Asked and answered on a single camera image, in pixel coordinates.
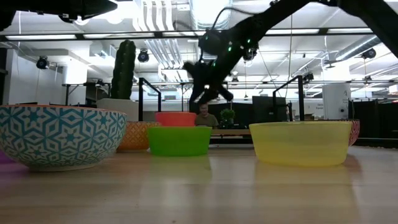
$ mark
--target patterned orange bowl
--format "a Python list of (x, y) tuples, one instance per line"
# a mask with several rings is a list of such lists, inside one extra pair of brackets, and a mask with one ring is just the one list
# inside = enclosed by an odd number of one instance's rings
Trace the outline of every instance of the patterned orange bowl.
[(118, 152), (131, 150), (144, 150), (149, 148), (147, 130), (151, 127), (160, 126), (158, 122), (128, 121), (126, 134), (118, 147)]

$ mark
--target potted plant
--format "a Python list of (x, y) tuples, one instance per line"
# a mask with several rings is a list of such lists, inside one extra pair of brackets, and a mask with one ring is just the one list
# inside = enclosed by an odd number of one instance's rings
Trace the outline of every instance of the potted plant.
[(130, 100), (136, 60), (136, 45), (125, 40), (116, 53), (113, 70), (111, 98), (97, 102), (98, 108), (127, 114), (128, 121), (138, 121), (138, 103)]
[(235, 111), (230, 109), (223, 109), (220, 113), (221, 115), (221, 129), (229, 129), (233, 126)]

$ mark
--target red bowl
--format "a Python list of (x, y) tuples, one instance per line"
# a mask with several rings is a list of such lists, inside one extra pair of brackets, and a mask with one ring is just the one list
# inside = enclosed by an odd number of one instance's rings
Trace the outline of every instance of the red bowl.
[(352, 126), (351, 126), (351, 133), (349, 134), (349, 143), (348, 146), (352, 146), (355, 141), (358, 139), (359, 136), (359, 131), (361, 127), (361, 122), (358, 119), (330, 119), (330, 120), (320, 120), (320, 121), (351, 121)]
[(155, 114), (157, 122), (168, 127), (193, 127), (197, 114), (189, 112), (158, 112)]

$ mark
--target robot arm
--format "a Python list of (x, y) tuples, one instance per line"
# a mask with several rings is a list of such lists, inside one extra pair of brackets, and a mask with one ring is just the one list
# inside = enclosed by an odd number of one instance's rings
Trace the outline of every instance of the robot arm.
[(280, 0), (273, 2), (266, 11), (242, 20), (229, 30), (219, 32), (211, 29), (200, 37), (202, 51), (216, 55), (217, 59), (209, 64), (185, 63), (184, 68), (194, 79), (190, 101), (195, 101), (202, 92), (205, 93), (198, 104), (207, 103), (218, 94), (228, 101), (232, 100), (232, 93), (223, 88), (222, 82), (247, 49), (258, 44), (269, 29), (310, 2), (340, 7), (348, 14), (359, 17), (398, 57), (398, 26), (395, 24), (398, 15), (383, 0)]

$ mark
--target white planter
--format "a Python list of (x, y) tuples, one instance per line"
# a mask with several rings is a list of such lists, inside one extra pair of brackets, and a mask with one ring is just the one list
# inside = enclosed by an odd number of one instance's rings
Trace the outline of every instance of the white planter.
[(97, 101), (99, 109), (120, 111), (127, 114), (127, 121), (138, 121), (138, 103), (131, 100), (105, 98)]

